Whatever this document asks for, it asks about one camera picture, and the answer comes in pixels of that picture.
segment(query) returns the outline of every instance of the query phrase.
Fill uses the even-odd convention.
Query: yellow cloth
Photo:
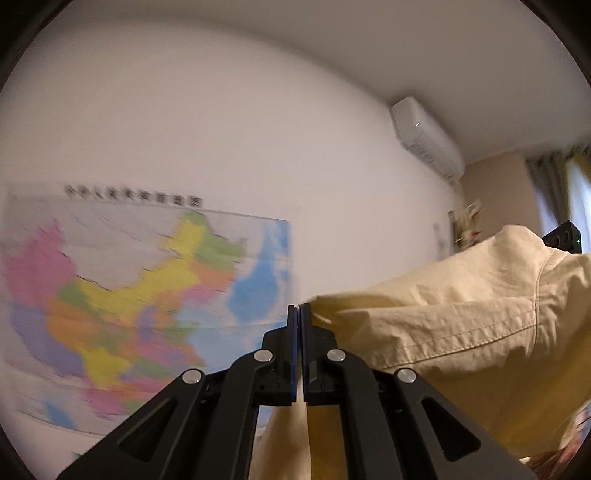
[[[591,398],[591,255],[524,227],[311,306],[340,348],[381,371],[414,368],[517,457],[558,450]],[[336,407],[309,407],[308,432],[305,404],[276,410],[251,479],[346,478]]]

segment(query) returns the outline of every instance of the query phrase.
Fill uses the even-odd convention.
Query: ceiling
[[[389,105],[414,95],[468,162],[591,140],[591,88],[519,0],[74,0],[60,24],[130,16],[227,25],[312,57]]]

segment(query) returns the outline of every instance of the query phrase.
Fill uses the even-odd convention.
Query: yellow region on map
[[[188,219],[183,220],[175,235],[163,245],[163,248],[176,252],[178,257],[165,260],[153,271],[144,270],[134,285],[108,290],[84,279],[80,279],[77,285],[90,307],[107,316],[111,314],[121,325],[133,326],[146,304],[158,304],[159,296],[167,291],[182,291],[199,283],[191,259],[192,252],[202,241],[205,228]]]
[[[111,355],[105,348],[79,348],[78,352],[84,359],[86,375],[96,388],[107,389],[122,384],[119,376],[125,372],[130,363],[120,356]]]

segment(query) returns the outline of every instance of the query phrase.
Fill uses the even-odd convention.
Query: silver rivet
[[[417,374],[414,370],[409,368],[403,368],[398,371],[398,379],[404,383],[413,383],[417,379]]]
[[[257,350],[255,352],[255,360],[257,362],[270,362],[273,360],[273,352],[269,350]]]
[[[187,370],[185,373],[183,373],[183,382],[185,383],[198,383],[201,378],[203,377],[203,375],[201,374],[201,372],[199,370],[195,370],[194,368],[191,370]]]
[[[333,348],[332,350],[329,350],[326,354],[326,358],[332,360],[333,362],[342,362],[346,356],[347,355],[345,354],[345,352],[338,348]]]

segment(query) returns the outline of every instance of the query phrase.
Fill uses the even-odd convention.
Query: air conditioner
[[[409,152],[448,181],[464,175],[466,165],[460,149],[419,102],[406,97],[391,111],[398,137]]]

